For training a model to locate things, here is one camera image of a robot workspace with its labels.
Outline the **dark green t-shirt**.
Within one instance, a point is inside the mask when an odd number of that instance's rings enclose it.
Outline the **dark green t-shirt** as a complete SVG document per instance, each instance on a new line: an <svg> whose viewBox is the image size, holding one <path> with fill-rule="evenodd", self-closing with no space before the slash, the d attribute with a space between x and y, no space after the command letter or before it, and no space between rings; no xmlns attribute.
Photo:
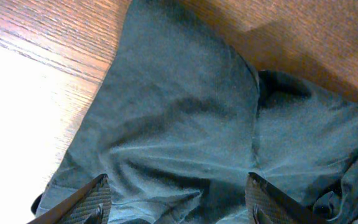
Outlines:
<svg viewBox="0 0 358 224"><path fill-rule="evenodd" d="M132 1L41 216L100 174L108 223L248 223L256 172L333 223L358 216L358 105L259 72L175 1Z"/></svg>

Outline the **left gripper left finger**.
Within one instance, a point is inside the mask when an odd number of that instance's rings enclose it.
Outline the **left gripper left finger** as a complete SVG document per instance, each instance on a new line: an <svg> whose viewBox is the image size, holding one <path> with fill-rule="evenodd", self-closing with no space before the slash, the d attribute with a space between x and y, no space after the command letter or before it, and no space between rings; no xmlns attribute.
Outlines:
<svg viewBox="0 0 358 224"><path fill-rule="evenodd" d="M29 224L107 224L110 210L108 175L101 174Z"/></svg>

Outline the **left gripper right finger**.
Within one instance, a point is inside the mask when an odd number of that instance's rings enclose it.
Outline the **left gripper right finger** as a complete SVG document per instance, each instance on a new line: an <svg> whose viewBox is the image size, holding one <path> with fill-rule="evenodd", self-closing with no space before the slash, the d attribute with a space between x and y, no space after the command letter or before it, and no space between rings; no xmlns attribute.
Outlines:
<svg viewBox="0 0 358 224"><path fill-rule="evenodd" d="M245 201L249 223L327 224L255 172L247 177Z"/></svg>

